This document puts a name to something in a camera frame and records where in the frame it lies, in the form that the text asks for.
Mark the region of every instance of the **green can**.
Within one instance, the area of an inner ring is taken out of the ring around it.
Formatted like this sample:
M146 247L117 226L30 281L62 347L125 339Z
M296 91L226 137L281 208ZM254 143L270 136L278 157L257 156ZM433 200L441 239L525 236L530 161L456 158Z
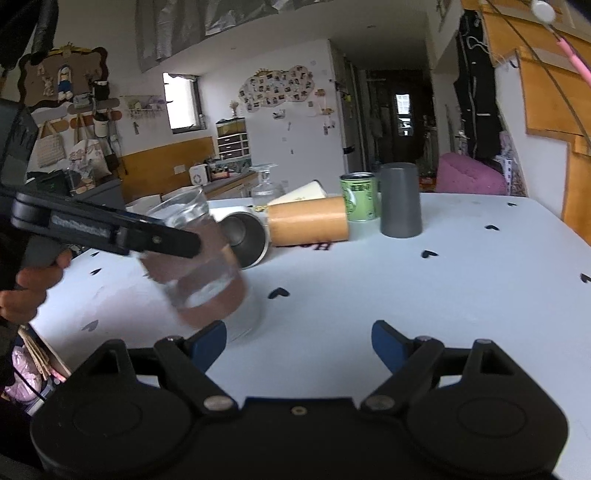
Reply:
M367 222L379 217L378 180L373 173L359 172L342 175L347 220Z

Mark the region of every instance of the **white ball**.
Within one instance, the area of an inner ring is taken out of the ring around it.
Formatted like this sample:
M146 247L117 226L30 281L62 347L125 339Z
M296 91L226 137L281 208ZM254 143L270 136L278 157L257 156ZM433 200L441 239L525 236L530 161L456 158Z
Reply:
M556 11L548 2L544 2L543 0L534 0L531 3L531 11L542 23L549 25L556 21Z

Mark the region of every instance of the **pink handle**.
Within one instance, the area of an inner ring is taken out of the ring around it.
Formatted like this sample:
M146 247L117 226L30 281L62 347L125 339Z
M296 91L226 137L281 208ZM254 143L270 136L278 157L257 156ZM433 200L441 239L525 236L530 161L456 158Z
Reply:
M569 58L573 67L579 72L583 80L587 82L587 85L591 87L591 72L587 68L587 66L583 63L583 61L573 52L573 49L570 48L569 43L561 38L558 41L558 46L562 49L564 54Z

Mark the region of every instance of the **ceiling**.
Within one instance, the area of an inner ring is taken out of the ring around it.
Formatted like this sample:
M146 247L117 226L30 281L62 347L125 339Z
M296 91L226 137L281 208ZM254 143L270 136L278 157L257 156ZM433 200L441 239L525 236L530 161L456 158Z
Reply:
M232 28L163 66L205 74L266 51L329 38L360 69L423 69L426 28L423 0L333 0Z

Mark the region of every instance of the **pink sofa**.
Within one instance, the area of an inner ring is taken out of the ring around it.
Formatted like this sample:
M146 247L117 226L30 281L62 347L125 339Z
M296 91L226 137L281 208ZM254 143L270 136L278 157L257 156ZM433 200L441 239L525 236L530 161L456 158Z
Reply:
M505 177L478 160L457 153L439 158L437 193L507 195Z

